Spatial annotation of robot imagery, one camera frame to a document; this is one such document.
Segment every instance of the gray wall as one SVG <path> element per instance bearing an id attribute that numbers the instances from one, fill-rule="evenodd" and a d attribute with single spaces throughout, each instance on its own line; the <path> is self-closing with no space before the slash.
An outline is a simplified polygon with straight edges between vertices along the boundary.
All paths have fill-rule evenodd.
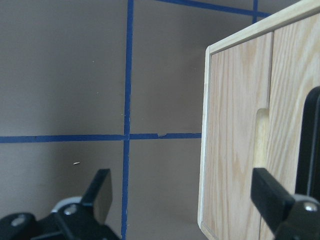
<path id="1" fill-rule="evenodd" d="M 253 8 L 253 0 L 199 2 Z M 258 10 L 294 2 L 259 0 Z M 134 0 L 131 133 L 200 133 L 206 47 L 251 23 Z M 120 236 L 125 137 L 113 137 L 125 133 L 126 35 L 126 0 L 0 0 L 0 218 L 43 218 L 59 200 L 82 195 L 97 169 L 111 168 L 106 223 Z M 205 239 L 200 146 L 199 138 L 130 141 L 128 240 Z"/>

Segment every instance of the light wood grain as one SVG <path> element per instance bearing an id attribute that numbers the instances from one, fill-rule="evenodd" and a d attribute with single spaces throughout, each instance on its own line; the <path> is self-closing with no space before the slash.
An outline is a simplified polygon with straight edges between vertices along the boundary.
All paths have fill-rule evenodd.
<path id="1" fill-rule="evenodd" d="M 250 187 L 256 116 L 269 107 L 272 37 L 260 36 L 207 62 L 199 225 L 209 239 L 259 237 L 260 215 L 250 201 Z"/>
<path id="2" fill-rule="evenodd" d="M 210 54 L 244 43 L 320 12 L 320 0 L 301 0 L 209 46 Z"/>
<path id="3" fill-rule="evenodd" d="M 267 146 L 269 133 L 269 109 L 261 108 L 256 113 L 254 135 L 254 168 L 265 168 L 267 165 Z"/>
<path id="4" fill-rule="evenodd" d="M 197 222 L 200 229 L 203 217 L 203 194 L 204 194 L 204 176 L 205 176 L 205 155 L 206 155 L 206 142 L 207 142 L 207 125 L 208 125 L 208 93 L 209 93 L 209 75 L 211 73 L 211 54 L 209 47 L 205 51 L 205 65 L 204 65 L 204 89 L 203 89 L 203 109 L 202 109 L 202 132 L 201 132 L 201 157 L 200 157 L 200 176 L 199 176 L 199 196 L 198 196 L 198 216 Z"/>
<path id="5" fill-rule="evenodd" d="M 320 14 L 274 32 L 267 169 L 292 194 L 303 107 L 316 86 L 320 86 Z M 265 224 L 260 239 L 273 239 Z"/>

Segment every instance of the blue tape line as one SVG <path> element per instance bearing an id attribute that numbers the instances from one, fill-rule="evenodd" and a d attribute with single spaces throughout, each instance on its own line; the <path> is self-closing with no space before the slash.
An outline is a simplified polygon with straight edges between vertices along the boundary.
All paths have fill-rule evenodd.
<path id="1" fill-rule="evenodd" d="M 134 0 L 128 0 L 126 22 L 126 53 L 125 53 L 125 86 L 124 86 L 124 135 L 130 134 L 130 103 L 131 103 L 131 72 Z"/>
<path id="2" fill-rule="evenodd" d="M 130 140 L 123 142 L 123 166 L 122 166 L 122 213 L 121 213 L 121 235 L 126 240 L 128 222 L 128 185 L 129 185 L 129 154 Z"/>
<path id="3" fill-rule="evenodd" d="M 134 23 L 134 0 L 128 0 L 126 19 L 126 52 L 125 52 L 125 93 L 124 93 L 124 135 L 122 166 L 122 213 L 121 236 L 127 237 L 128 222 L 128 185 L 129 185 L 129 152 L 130 152 L 130 104 L 131 104 L 131 73 L 132 73 L 132 45 Z"/>
<path id="4" fill-rule="evenodd" d="M 253 0 L 253 12 L 258 12 L 258 0 Z M 255 24 L 257 22 L 257 15 L 253 15 L 252 17 L 252 24 Z"/>
<path id="5" fill-rule="evenodd" d="M 164 2 L 164 3 L 170 3 L 170 4 L 178 4 L 183 6 L 189 6 L 189 7 L 195 7 L 195 8 L 201 8 L 201 9 L 209 9 L 209 10 L 216 10 L 221 12 L 227 12 L 227 13 L 233 13 L 233 14 L 242 14 L 242 15 L 248 15 L 248 16 L 257 16 L 266 18 L 270 16 L 267 12 L 261 12 L 261 11 L 252 11 L 252 10 L 246 10 L 241 8 L 235 8 L 230 6 L 221 6 L 211 3 L 204 3 L 199 1 L 193 1 L 193 0 L 156 0 L 158 2 Z"/>
<path id="6" fill-rule="evenodd" d="M 130 134 L 131 140 L 144 139 L 200 139 L 201 133 L 167 133 L 166 135 L 159 135 L 157 133 L 137 133 Z"/>
<path id="7" fill-rule="evenodd" d="M 123 141 L 124 135 L 41 135 L 41 136 L 0 136 L 0 144 L 83 142 L 83 141 Z"/>

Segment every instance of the cabinet top edge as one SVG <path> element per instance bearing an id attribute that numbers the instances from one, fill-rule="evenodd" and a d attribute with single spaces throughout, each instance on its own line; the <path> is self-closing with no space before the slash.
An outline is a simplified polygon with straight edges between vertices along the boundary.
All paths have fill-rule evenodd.
<path id="1" fill-rule="evenodd" d="M 252 40 L 263 34 L 273 32 L 276 29 L 310 17 L 317 13 L 320 13 L 319 0 L 301 0 L 208 46 L 207 53 L 212 55 L 221 52 L 225 49 Z"/>

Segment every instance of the wood trim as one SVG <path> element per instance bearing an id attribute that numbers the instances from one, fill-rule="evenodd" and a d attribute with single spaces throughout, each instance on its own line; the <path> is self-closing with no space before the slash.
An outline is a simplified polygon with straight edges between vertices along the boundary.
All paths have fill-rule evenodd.
<path id="1" fill-rule="evenodd" d="M 206 155 L 206 139 L 207 139 L 207 121 L 208 121 L 208 91 L 209 91 L 209 73 L 211 72 L 210 48 L 205 51 L 204 65 L 204 91 L 203 91 L 203 111 L 202 111 L 202 134 L 201 134 L 201 157 L 200 157 L 200 179 L 199 179 L 199 197 L 198 197 L 198 225 L 201 229 L 203 219 L 203 189 L 204 189 L 204 172 L 205 172 L 205 155 Z"/>
<path id="2" fill-rule="evenodd" d="M 263 34 L 320 13 L 319 0 L 301 0 L 257 23 L 240 30 L 215 44 L 210 45 L 210 54 L 221 52 L 235 45 L 247 42 Z"/>
<path id="3" fill-rule="evenodd" d="M 201 223 L 200 229 L 209 240 L 219 240 L 219 238 L 217 238 L 217 236 L 209 229 L 209 227 L 204 222 Z"/>

